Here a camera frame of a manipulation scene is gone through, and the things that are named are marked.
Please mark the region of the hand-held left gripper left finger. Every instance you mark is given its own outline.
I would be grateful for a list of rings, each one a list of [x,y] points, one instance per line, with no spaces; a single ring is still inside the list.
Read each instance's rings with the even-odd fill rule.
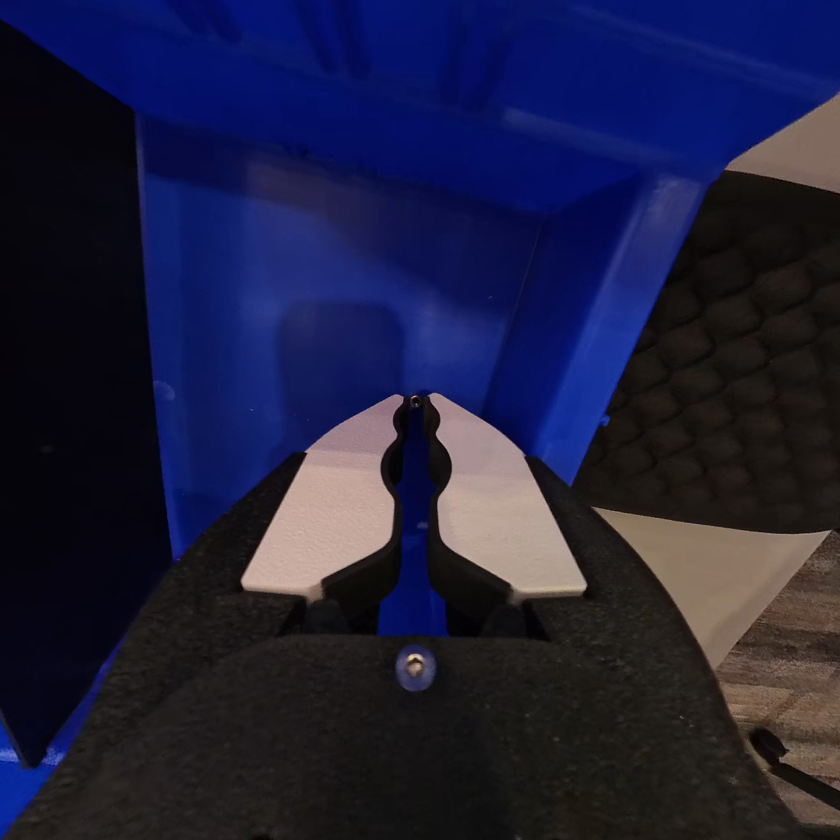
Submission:
[[[394,394],[342,421],[301,462],[240,578],[244,592],[333,602],[351,632],[377,635],[402,572],[410,401]]]

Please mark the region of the black egg-crate foam mat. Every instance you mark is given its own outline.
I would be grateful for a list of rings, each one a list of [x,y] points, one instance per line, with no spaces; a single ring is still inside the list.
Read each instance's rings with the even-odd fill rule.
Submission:
[[[574,480],[594,508],[838,530],[839,196],[710,187]]]

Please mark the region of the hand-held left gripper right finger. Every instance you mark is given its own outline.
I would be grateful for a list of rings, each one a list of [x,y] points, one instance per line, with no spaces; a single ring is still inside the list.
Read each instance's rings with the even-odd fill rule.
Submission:
[[[587,583],[527,457],[439,393],[424,398],[430,584],[457,623],[481,629],[501,608],[580,597]]]

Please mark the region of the blue plastic bin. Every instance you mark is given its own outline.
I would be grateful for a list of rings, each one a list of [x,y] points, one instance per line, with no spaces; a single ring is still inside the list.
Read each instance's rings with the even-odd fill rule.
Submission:
[[[281,627],[290,455],[176,563],[20,838],[799,838],[685,621],[563,479],[708,184],[838,90],[838,2],[4,2],[143,125],[171,535],[410,387],[527,457],[546,640]]]

